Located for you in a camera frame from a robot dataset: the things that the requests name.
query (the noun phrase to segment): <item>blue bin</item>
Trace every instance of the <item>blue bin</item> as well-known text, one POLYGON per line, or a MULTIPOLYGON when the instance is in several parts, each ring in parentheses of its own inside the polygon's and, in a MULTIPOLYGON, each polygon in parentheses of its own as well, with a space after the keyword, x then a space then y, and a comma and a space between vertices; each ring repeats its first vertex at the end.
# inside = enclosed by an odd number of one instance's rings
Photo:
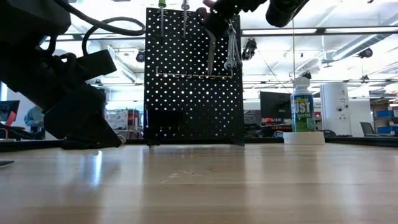
POLYGON ((398 133, 398 126, 377 127, 377 130, 379 134, 390 134, 391 131, 395 131, 396 133, 398 133))
POLYGON ((394 112, 393 111, 389 111, 389 110, 377 111, 376 114, 377 114, 377 117, 379 117, 379 118, 394 116, 394 112))

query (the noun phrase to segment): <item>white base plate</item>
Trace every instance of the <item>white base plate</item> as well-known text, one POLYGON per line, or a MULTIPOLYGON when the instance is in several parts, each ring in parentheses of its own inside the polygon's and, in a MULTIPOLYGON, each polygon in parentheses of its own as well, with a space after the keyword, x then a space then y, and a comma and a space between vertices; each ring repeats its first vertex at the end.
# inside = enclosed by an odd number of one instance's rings
POLYGON ((285 144, 321 146, 325 144, 323 132, 314 133, 284 133, 285 144))
POLYGON ((14 142, 16 139, 0 139, 0 142, 14 142))

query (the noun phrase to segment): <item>green label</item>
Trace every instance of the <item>green label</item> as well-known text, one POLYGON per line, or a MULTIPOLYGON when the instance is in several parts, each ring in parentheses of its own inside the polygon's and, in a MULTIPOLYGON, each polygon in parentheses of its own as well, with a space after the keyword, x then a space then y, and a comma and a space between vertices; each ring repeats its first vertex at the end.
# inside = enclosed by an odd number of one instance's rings
POLYGON ((313 96, 298 95, 292 99, 292 127, 294 132, 314 132, 313 96))

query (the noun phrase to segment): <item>white bottle cap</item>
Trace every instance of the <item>white bottle cap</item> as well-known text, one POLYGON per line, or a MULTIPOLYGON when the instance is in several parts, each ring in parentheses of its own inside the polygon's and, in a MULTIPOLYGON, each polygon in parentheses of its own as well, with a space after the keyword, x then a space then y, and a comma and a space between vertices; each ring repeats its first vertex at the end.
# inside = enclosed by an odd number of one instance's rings
POLYGON ((309 87, 310 86, 310 80, 305 77, 296 78, 294 80, 294 83, 296 86, 299 86, 299 87, 309 87))

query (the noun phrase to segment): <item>screwdriver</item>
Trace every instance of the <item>screwdriver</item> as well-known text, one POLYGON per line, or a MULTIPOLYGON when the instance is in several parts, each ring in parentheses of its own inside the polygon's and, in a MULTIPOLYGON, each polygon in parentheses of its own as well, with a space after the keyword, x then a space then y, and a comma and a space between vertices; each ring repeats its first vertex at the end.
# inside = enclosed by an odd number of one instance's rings
POLYGON ((160 7, 160 36, 164 36, 164 8, 166 8, 166 0, 159 0, 158 6, 160 7))
POLYGON ((185 33, 186 33, 186 26, 187 26, 187 19, 188 19, 188 15, 187 15, 187 10, 189 10, 190 6, 189 6, 189 0, 183 0, 182 1, 182 5, 181 5, 182 10, 184 10, 184 15, 182 16, 184 19, 184 39, 185 39, 185 33))

